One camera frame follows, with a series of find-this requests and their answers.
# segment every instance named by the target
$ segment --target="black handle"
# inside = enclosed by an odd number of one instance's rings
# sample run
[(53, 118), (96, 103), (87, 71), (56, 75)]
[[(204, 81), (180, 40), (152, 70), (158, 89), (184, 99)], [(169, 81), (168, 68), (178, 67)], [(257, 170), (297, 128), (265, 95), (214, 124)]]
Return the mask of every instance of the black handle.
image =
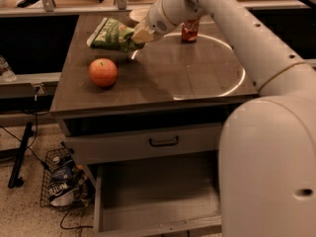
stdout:
[(149, 144), (152, 147), (176, 146), (179, 144), (179, 137), (176, 135), (170, 141), (154, 141), (152, 138), (149, 138)]

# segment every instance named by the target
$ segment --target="desk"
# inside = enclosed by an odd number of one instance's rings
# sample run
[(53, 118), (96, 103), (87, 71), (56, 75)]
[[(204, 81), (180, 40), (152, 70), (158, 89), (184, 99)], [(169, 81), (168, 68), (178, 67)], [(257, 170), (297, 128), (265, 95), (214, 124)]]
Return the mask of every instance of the desk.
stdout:
[[(134, 24), (126, 12), (110, 16)], [(102, 18), (79, 17), (50, 110), (96, 187), (95, 231), (147, 236), (218, 226), (210, 170), (222, 123), (256, 96), (251, 81), (209, 17), (195, 43), (181, 42), (179, 27), (134, 53), (87, 46)], [(110, 89), (88, 77), (99, 57), (118, 65)]]

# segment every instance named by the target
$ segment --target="red apple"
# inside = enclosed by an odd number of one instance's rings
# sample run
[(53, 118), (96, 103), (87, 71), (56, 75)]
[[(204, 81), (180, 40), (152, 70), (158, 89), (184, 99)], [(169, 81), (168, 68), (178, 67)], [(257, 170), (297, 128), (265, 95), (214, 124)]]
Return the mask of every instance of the red apple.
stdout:
[(110, 60), (99, 58), (91, 62), (89, 65), (90, 79), (100, 87), (110, 87), (118, 78), (118, 68)]

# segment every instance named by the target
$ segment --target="speckled floor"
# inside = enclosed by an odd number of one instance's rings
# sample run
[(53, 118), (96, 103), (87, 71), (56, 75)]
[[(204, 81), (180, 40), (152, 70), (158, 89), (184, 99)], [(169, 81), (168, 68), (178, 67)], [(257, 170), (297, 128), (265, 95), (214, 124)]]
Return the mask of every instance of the speckled floor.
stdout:
[[(0, 115), (0, 125), (7, 128), (17, 137), (22, 138), (25, 124), (35, 123), (32, 115)], [(60, 148), (63, 135), (59, 126), (49, 115), (39, 117), (38, 136), (33, 150), (40, 159), (47, 151)], [(20, 142), (0, 129), (0, 150), (19, 147)], [(13, 162), (0, 164), (0, 236), (1, 237), (57, 237), (57, 236), (92, 236), (93, 229), (83, 228), (63, 230), (60, 221), (66, 211), (58, 211), (40, 206), (40, 191), (43, 167), (30, 150), (26, 151), (20, 171), (24, 184), (20, 188), (9, 189), (8, 182)], [(94, 206), (78, 207), (70, 211), (63, 222), (64, 227), (93, 225)]]

